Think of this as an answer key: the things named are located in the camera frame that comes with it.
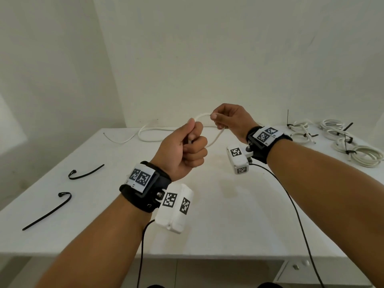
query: table surface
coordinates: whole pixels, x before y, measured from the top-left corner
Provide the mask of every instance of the table surface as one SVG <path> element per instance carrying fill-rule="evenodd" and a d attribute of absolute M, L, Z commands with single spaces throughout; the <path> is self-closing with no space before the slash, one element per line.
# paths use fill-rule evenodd
<path fill-rule="evenodd" d="M 277 127 L 290 133 L 286 127 Z M 150 160 L 160 142 L 142 142 L 137 136 L 125 144 L 115 140 L 130 137 L 138 129 L 101 129 L 77 150 L 50 170 L 0 212 L 0 254 L 57 255 L 91 223 L 119 194 L 119 186 L 134 165 Z M 218 130 L 204 128 L 211 141 Z M 369 169 L 348 162 L 336 152 L 319 129 L 317 144 L 306 146 L 335 157 L 384 183 L 384 164 Z M 164 138 L 169 132 L 148 131 L 143 137 Z M 250 166 L 246 174 L 235 175 L 226 146 L 237 139 L 226 130 L 208 148 L 205 163 L 180 180 L 194 190 L 187 225 L 180 235 L 155 223 L 145 235 L 144 254 L 149 257 L 178 258 L 258 258 L 307 257 L 303 235 L 287 194 L 265 170 Z M 69 180 L 76 169 L 82 175 L 105 164 L 94 174 Z M 59 192 L 73 198 L 48 218 L 26 231 L 22 228 L 63 202 Z M 345 254 L 299 209 L 303 227 L 314 257 L 345 257 Z"/>

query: white floor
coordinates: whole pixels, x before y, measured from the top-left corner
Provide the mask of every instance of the white floor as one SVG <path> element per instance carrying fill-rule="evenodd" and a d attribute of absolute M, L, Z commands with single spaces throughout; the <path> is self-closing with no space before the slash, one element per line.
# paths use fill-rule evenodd
<path fill-rule="evenodd" d="M 32 288 L 53 258 L 34 257 L 20 271 L 8 288 Z M 122 288 L 136 287 L 139 260 L 135 260 Z M 173 260 L 144 259 L 140 287 L 158 284 L 166 288 L 251 288 L 272 281 L 279 265 L 251 260 Z M 285 288 L 317 285 L 284 285 Z"/>

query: black cable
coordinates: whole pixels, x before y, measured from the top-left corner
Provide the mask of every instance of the black cable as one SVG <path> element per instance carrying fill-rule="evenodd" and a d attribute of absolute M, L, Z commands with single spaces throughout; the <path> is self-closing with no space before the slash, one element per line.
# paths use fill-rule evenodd
<path fill-rule="evenodd" d="M 143 264 L 144 234 L 145 234 L 145 231 L 147 230 L 147 227 L 148 227 L 152 222 L 154 222 L 154 221 L 155 221 L 155 220 L 151 220 L 150 222 L 148 222 L 148 224 L 144 227 L 143 235 L 142 235 L 142 237 L 141 237 L 141 257 L 140 257 L 139 277 L 137 278 L 137 288 L 139 288 L 139 284 L 140 284 L 140 276 L 141 276 L 141 267 L 142 267 L 142 264 Z"/>
<path fill-rule="evenodd" d="M 59 197 L 63 197 L 64 195 L 69 195 L 68 199 L 65 200 L 63 203 L 61 203 L 58 207 L 56 207 L 54 210 L 52 210 L 51 212 L 48 212 L 46 215 L 44 215 L 43 217 L 40 217 L 38 220 L 32 222 L 30 225 L 27 225 L 26 227 L 24 227 L 22 230 L 26 230 L 28 228 L 30 228 L 32 225 L 35 225 L 36 223 L 38 223 L 39 221 L 43 220 L 44 218 L 50 216 L 52 213 L 54 213 L 56 210 L 58 210 L 60 207 L 64 206 L 71 198 L 72 198 L 72 194 L 69 193 L 69 192 L 60 192 L 58 194 Z"/>
<path fill-rule="evenodd" d="M 267 168 L 265 168 L 265 167 L 263 167 L 263 166 L 261 166 L 261 165 L 252 164 L 252 163 L 250 163 L 250 165 L 254 165 L 254 166 L 263 168 L 264 170 L 268 171 L 268 172 L 269 172 L 273 177 L 275 177 L 275 179 L 281 184 L 281 182 L 279 181 L 279 179 L 277 179 L 277 177 L 275 176 L 275 174 L 273 174 L 273 173 L 272 173 L 270 170 L 268 170 Z M 304 237 L 305 245 L 307 246 L 308 254 L 310 255 L 310 259 L 311 259 L 311 263 L 312 263 L 314 272 L 316 273 L 316 276 L 317 276 L 317 278 L 318 278 L 318 280 L 319 280 L 319 282 L 320 282 L 321 287 L 324 288 L 323 281 L 321 281 L 321 278 L 320 278 L 320 276 L 319 276 L 319 273 L 317 272 L 316 266 L 315 266 L 314 261 L 313 261 L 313 258 L 312 258 L 312 254 L 311 254 L 310 246 L 308 245 L 307 237 L 305 236 L 304 228 L 303 228 L 303 225 L 301 224 L 301 220 L 300 220 L 299 212 L 297 211 L 296 205 L 295 205 L 295 203 L 293 202 L 293 200 L 292 200 L 292 198 L 291 198 L 291 195 L 289 195 L 288 191 L 284 188 L 284 186 L 283 186 L 282 184 L 281 184 L 281 186 L 283 187 L 283 189 L 284 189 L 285 192 L 287 193 L 289 199 L 291 200 L 291 203 L 292 203 L 292 205 L 293 205 L 293 208 L 295 208 L 296 215 L 297 215 L 297 219 L 299 220 L 299 223 L 300 223 L 301 232 L 303 233 L 303 237 Z"/>
<path fill-rule="evenodd" d="M 86 176 L 88 176 L 88 175 L 90 175 L 90 174 L 93 174 L 93 173 L 96 172 L 98 169 L 102 168 L 103 166 L 104 166 L 104 164 L 102 164 L 100 167 L 98 167 L 97 169 L 93 170 L 92 172 L 89 172 L 88 174 L 81 175 L 81 176 L 78 176 L 78 177 L 72 177 L 72 178 L 71 178 L 71 175 L 77 173 L 76 170 L 72 170 L 72 171 L 70 172 L 70 174 L 68 175 L 68 178 L 70 178 L 70 180 L 76 180 L 76 179 L 84 178 L 84 177 L 86 177 Z"/>

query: fist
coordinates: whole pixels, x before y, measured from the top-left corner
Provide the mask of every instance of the fist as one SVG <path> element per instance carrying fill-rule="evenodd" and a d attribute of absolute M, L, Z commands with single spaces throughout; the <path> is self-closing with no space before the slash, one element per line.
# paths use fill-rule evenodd
<path fill-rule="evenodd" d="M 151 163 L 166 172 L 172 181 L 184 178 L 193 168 L 202 165 L 208 154 L 205 148 L 208 141 L 200 136 L 202 131 L 201 122 L 189 119 L 161 142 Z M 187 143 L 188 139 L 192 140 L 191 144 Z"/>
<path fill-rule="evenodd" d="M 221 104 L 211 114 L 211 120 L 218 129 L 229 128 L 238 140 L 245 144 L 248 131 L 259 126 L 244 107 L 234 104 Z"/>

